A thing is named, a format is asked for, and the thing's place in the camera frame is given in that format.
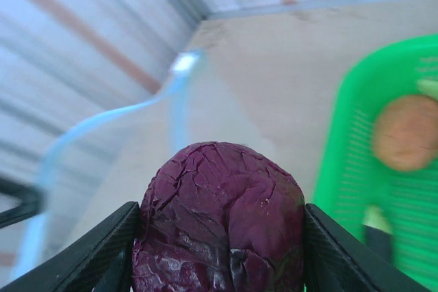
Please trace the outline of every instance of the green basket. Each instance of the green basket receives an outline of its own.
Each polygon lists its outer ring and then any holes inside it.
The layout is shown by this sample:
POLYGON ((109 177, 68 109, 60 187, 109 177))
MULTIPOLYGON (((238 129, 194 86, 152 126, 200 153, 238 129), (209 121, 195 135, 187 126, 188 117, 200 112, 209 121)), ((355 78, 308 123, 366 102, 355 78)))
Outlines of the green basket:
POLYGON ((394 231, 394 265, 438 291, 438 159, 401 173, 372 153, 373 122, 382 108, 418 93, 420 78, 438 79, 438 35, 381 49, 357 64, 337 98, 314 202, 363 241, 365 208, 377 204, 394 231))

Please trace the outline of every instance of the red cabbage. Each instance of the red cabbage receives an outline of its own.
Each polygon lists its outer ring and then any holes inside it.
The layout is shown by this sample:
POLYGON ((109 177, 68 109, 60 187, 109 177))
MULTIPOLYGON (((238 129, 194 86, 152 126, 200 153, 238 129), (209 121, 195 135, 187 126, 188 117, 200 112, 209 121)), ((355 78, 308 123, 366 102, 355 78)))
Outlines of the red cabbage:
POLYGON ((301 189, 248 147, 180 150, 158 170, 140 209, 135 292, 303 289, 301 189))

